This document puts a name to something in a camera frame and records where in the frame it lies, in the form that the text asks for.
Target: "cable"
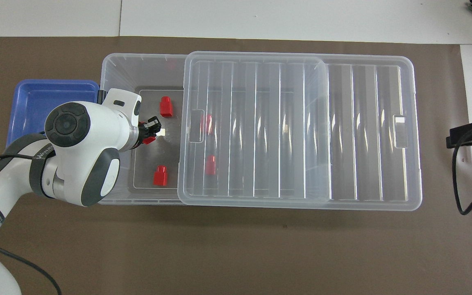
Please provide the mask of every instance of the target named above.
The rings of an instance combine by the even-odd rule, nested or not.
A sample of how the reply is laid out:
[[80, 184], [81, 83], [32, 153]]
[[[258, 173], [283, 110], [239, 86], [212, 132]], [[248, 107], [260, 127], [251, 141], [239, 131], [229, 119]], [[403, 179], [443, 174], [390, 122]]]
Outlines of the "cable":
[[455, 192], [455, 201], [456, 201], [456, 207], [458, 208], [458, 211], [460, 212], [461, 215], [467, 215], [467, 213], [471, 212], [472, 210], [472, 201], [471, 203], [467, 206], [467, 208], [464, 210], [461, 207], [460, 204], [460, 198], [458, 196], [458, 184], [456, 182], [456, 156], [458, 155], [458, 150], [460, 149], [460, 146], [469, 138], [472, 136], [472, 129], [467, 131], [463, 136], [460, 137], [458, 142], [455, 145], [455, 149], [453, 151], [453, 160], [451, 162], [451, 168], [453, 170], [453, 190]]
[[[7, 159], [7, 158], [32, 159], [32, 156], [20, 155], [20, 154], [2, 154], [2, 155], [0, 155], [0, 159]], [[47, 278], [47, 280], [49, 280], [52, 283], [54, 288], [56, 288], [56, 291], [57, 291], [58, 295], [61, 295], [61, 288], [59, 287], [56, 280], [54, 280], [54, 278], [51, 275], [49, 275], [49, 273], [47, 273], [45, 270], [43, 270], [41, 267], [39, 267], [36, 264], [26, 260], [25, 258], [23, 258], [21, 256], [13, 254], [13, 253], [11, 253], [7, 250], [4, 250], [2, 248], [0, 248], [0, 253], [5, 255], [5, 256], [9, 256], [10, 258], [13, 258], [13, 259], [15, 259], [15, 260], [17, 260], [21, 263], [24, 263], [24, 264], [28, 265], [29, 267], [32, 267], [33, 269], [37, 270], [39, 273], [41, 273], [43, 276], [45, 276]]]

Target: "red plastic piece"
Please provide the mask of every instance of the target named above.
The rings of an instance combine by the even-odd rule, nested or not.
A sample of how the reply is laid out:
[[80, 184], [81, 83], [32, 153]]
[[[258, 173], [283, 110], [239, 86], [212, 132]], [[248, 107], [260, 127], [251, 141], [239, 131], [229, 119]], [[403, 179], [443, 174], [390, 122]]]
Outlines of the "red plastic piece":
[[159, 103], [159, 114], [165, 118], [172, 116], [172, 102], [170, 102], [170, 97], [164, 96], [161, 98]]
[[167, 167], [160, 165], [154, 172], [154, 185], [167, 186]]
[[212, 126], [212, 115], [211, 114], [207, 114], [206, 122], [207, 122], [206, 123], [207, 125], [205, 126], [205, 129], [206, 129], [207, 135], [209, 136], [214, 131], [214, 128]]
[[155, 141], [155, 140], [156, 140], [156, 138], [155, 138], [154, 136], [150, 136], [150, 137], [148, 137], [148, 138], [145, 138], [145, 139], [143, 140], [143, 143], [144, 143], [144, 144], [149, 144], [149, 143], [151, 143], [151, 142], [153, 142], [153, 141]]
[[205, 174], [216, 175], [216, 157], [214, 157], [214, 155], [210, 155], [207, 157], [205, 163]]

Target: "robotic arm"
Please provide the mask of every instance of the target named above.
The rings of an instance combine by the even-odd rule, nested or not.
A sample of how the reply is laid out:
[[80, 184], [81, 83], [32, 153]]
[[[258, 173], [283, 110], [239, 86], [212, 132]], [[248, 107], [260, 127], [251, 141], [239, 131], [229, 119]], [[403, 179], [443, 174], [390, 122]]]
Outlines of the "robotic arm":
[[[116, 183], [119, 153], [149, 144], [161, 128], [155, 116], [138, 122], [140, 105], [139, 95], [120, 89], [103, 104], [64, 103], [47, 117], [46, 137], [30, 134], [8, 146], [0, 160], [0, 226], [26, 193], [80, 206], [103, 199]], [[1, 263], [0, 294], [20, 294]]]

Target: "blue plastic tray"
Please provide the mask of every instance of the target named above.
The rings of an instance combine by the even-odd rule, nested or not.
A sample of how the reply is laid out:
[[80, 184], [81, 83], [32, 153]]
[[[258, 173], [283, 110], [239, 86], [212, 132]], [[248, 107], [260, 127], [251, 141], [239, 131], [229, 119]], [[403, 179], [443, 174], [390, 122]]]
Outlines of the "blue plastic tray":
[[7, 146], [43, 131], [48, 114], [69, 101], [97, 102], [99, 86], [91, 80], [23, 80], [14, 91]]

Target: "brown mat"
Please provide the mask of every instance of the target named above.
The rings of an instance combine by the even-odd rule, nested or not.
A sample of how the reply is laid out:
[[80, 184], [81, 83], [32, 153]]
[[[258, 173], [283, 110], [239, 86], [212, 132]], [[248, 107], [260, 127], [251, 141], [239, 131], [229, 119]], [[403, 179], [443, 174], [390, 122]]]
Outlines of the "brown mat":
[[[43, 266], [65, 295], [472, 295], [472, 214], [457, 212], [450, 127], [467, 123], [458, 45], [152, 37], [0, 38], [0, 153], [15, 85], [27, 78], [100, 80], [111, 52], [194, 50], [390, 54], [415, 66], [423, 203], [413, 212], [189, 206], [82, 208], [25, 196], [0, 246]], [[472, 165], [461, 173], [472, 194]], [[0, 255], [22, 292], [54, 294]]]

